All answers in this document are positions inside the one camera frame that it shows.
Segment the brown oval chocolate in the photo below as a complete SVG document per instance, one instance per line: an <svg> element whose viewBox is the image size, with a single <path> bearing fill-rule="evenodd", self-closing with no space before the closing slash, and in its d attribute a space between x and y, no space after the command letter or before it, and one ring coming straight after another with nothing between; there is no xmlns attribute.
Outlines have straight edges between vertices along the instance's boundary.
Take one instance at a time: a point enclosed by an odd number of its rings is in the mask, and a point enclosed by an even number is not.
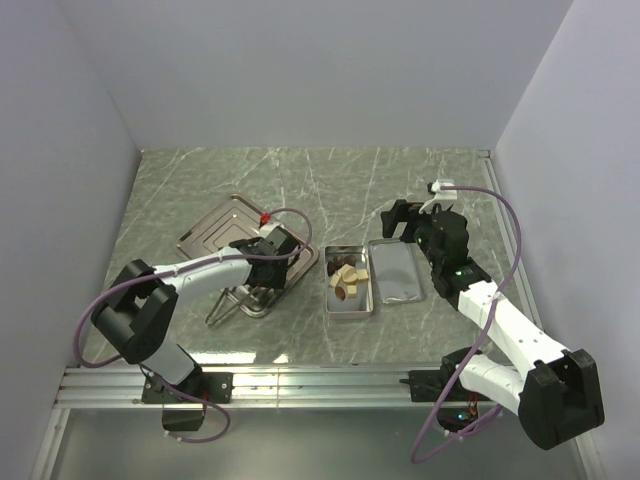
<svg viewBox="0 0 640 480"><path fill-rule="evenodd" d="M346 298L346 292L342 287L337 286L334 289L334 292L335 292L336 297L339 298L340 300L344 300Z"/></svg>

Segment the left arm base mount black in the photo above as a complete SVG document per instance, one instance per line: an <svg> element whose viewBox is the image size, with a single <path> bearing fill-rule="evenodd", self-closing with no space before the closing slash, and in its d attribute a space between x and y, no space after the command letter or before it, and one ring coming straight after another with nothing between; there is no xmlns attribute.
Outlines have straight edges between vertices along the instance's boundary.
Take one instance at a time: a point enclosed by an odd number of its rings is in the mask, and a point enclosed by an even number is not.
<svg viewBox="0 0 640 480"><path fill-rule="evenodd" d="M199 365L178 385L170 384L161 375L142 364L145 377L142 403L162 406L162 428L167 437L187 444L204 444L221 439L231 427L228 411L218 404L231 399L233 375L229 372L208 374ZM213 436L196 438L208 413L222 415L223 426Z"/></svg>

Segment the steel tongs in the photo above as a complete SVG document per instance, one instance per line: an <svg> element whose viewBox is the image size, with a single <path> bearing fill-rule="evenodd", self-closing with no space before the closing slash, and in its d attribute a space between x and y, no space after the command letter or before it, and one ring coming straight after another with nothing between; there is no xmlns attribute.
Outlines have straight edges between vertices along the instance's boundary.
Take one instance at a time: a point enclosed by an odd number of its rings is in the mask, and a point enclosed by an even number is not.
<svg viewBox="0 0 640 480"><path fill-rule="evenodd" d="M266 287L241 286L224 289L205 317L204 323L213 326L236 311L249 318L264 317L269 312L268 303L271 296L271 290Z"/></svg>

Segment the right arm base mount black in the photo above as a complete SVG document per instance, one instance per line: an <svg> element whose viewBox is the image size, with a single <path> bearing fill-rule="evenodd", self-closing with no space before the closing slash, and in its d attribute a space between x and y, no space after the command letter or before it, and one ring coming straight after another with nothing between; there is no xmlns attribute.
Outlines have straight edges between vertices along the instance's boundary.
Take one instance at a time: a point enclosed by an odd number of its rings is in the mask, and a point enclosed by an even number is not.
<svg viewBox="0 0 640 480"><path fill-rule="evenodd" d="M410 370L407 377L399 382L408 386L413 403L435 403L447 379L436 370ZM436 414L436 426L444 433L455 433L467 427L479 418L479 400L477 393L464 389L457 382L447 394L445 402L460 403L460 406L443 405Z"/></svg>

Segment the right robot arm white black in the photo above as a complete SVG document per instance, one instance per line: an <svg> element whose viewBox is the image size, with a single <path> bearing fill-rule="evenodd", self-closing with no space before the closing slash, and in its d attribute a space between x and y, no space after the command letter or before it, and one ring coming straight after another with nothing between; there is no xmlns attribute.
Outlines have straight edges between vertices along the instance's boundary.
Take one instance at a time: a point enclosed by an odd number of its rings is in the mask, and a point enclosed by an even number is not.
<svg viewBox="0 0 640 480"><path fill-rule="evenodd" d="M416 244L431 268L438 295L475 323L510 360L504 367L474 347L443 357L439 378L419 382L418 371L406 379L412 394L429 395L437 406L479 395L514 413L539 448L549 450L605 421L595 359L571 351L532 323L498 289L470 256L464 216L434 205L398 199L382 212L382 235L389 239L398 224L400 237Z"/></svg>

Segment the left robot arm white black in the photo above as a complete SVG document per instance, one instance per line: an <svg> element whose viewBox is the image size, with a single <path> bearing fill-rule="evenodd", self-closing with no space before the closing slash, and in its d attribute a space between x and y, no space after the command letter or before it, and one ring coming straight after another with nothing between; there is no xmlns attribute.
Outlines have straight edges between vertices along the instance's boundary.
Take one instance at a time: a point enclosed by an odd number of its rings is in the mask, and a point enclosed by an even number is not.
<svg viewBox="0 0 640 480"><path fill-rule="evenodd" d="M240 286L280 290L304 245L280 226L200 259L151 267L130 262L91 313L94 327L127 363L154 373L177 401L204 396L201 367L168 330L176 307Z"/></svg>

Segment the white round chocolate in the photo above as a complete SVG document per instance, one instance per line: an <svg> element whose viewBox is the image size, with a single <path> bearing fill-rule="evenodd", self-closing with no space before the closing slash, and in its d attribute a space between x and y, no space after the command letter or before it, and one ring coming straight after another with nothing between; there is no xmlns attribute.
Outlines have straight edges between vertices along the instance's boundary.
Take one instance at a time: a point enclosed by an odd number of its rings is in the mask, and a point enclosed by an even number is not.
<svg viewBox="0 0 640 480"><path fill-rule="evenodd" d="M358 281L358 273L354 266L344 264L330 277L329 286L335 288L340 282L347 285L355 284Z"/></svg>

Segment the dark round chocolate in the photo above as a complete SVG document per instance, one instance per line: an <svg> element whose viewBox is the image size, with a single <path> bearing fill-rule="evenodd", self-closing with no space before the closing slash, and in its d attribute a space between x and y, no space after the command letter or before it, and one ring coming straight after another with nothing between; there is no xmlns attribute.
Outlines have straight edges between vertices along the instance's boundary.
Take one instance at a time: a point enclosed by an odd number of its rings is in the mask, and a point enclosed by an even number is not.
<svg viewBox="0 0 640 480"><path fill-rule="evenodd" d="M354 255L348 255L344 257L344 263L355 267L357 265L357 258Z"/></svg>

